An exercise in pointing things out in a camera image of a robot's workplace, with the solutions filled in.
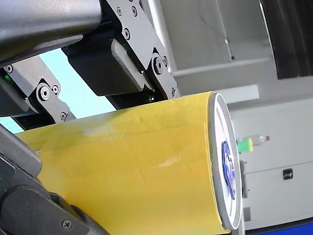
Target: white cabinet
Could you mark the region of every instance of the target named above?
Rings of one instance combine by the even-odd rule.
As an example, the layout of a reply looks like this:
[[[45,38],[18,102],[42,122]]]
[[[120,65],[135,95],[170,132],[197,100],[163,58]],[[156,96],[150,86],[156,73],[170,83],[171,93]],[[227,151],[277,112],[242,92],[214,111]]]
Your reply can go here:
[[[313,217],[313,163],[292,165],[293,178],[283,180],[283,170],[261,171],[246,175],[251,221],[246,229],[257,229]]]
[[[232,113],[237,137],[271,137],[240,156],[245,162],[244,207],[250,211],[247,230],[313,217],[312,116],[313,99]],[[293,178],[284,180],[283,170],[289,168]]]

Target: blue label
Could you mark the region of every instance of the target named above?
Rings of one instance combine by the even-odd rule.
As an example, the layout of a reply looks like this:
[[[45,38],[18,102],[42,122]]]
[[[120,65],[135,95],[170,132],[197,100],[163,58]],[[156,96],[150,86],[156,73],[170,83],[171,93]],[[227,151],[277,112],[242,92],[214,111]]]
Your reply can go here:
[[[236,192],[235,168],[230,156],[230,150],[227,141],[224,141],[222,143],[222,163],[223,163],[223,173],[230,191],[231,199],[235,200]]]

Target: gray machine arm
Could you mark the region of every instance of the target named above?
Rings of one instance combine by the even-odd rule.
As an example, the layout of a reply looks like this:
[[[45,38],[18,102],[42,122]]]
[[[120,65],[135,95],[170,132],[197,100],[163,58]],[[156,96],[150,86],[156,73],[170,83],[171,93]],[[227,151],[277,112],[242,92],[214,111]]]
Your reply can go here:
[[[0,67],[77,42],[101,19],[99,0],[1,0]]]
[[[0,116],[23,129],[75,118],[58,99],[59,82],[35,56],[60,47],[95,94],[117,109],[180,96],[139,0],[2,0],[0,22]]]

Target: light blue panel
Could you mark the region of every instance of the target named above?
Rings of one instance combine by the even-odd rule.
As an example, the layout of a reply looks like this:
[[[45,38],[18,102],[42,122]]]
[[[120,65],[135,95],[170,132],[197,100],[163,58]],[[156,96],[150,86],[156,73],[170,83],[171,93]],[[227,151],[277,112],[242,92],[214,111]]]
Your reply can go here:
[[[59,98],[69,106],[76,118],[85,118],[115,111],[115,108],[107,98],[96,96],[93,93],[69,64],[67,57],[61,49],[49,51],[40,57],[61,83]],[[0,123],[12,133],[22,131],[10,117],[0,118]]]
[[[14,134],[23,131],[23,129],[10,117],[0,117],[0,123]]]

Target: yellow roll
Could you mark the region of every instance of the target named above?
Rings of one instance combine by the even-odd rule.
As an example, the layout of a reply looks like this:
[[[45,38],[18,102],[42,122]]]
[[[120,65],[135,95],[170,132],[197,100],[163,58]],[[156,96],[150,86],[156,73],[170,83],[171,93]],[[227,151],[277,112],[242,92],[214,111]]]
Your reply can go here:
[[[39,179],[111,235],[216,235],[203,93],[47,126],[18,136]]]

